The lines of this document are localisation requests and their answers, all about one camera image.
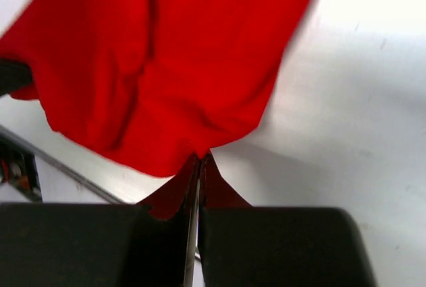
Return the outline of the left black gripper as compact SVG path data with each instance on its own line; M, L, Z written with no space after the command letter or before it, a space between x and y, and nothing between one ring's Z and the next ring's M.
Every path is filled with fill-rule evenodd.
M30 67L24 63L9 59L1 59L0 79L1 96L18 91L33 83Z

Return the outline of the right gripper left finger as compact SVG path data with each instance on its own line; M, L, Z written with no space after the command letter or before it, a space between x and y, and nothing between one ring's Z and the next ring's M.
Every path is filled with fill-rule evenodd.
M3 203L2 286L191 286L200 161L136 204Z

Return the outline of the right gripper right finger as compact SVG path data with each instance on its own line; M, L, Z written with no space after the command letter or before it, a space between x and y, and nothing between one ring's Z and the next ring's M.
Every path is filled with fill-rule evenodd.
M254 207L200 165L198 249L207 286L375 286L361 233L343 209Z

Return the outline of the red t shirt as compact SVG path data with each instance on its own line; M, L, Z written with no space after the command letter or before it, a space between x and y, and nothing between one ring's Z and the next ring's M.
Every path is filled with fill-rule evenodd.
M310 0L33 0L1 38L50 127L152 176L259 124Z

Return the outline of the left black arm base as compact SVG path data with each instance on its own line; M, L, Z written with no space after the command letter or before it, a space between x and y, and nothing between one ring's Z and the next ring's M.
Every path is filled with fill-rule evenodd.
M26 201L43 201L33 151L1 127L1 190L4 188L17 191Z

